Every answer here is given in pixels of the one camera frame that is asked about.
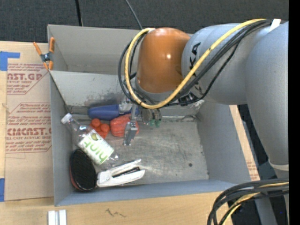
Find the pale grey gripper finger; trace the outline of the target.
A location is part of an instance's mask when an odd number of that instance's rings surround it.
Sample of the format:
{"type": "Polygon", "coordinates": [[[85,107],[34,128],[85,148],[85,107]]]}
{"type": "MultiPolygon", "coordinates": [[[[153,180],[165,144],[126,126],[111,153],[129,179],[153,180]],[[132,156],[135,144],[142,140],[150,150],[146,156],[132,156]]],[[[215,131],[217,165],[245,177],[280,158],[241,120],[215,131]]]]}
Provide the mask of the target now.
{"type": "Polygon", "coordinates": [[[124,137],[123,137],[123,145],[124,146],[130,146],[131,145],[131,138],[130,138],[130,132],[131,132],[131,123],[128,122],[125,126],[124,130],[124,137]]]}
{"type": "Polygon", "coordinates": [[[131,142],[135,138],[137,132],[138,132],[138,127],[136,126],[136,123],[130,123],[129,132],[128,132],[128,145],[131,145],[131,142]]]}

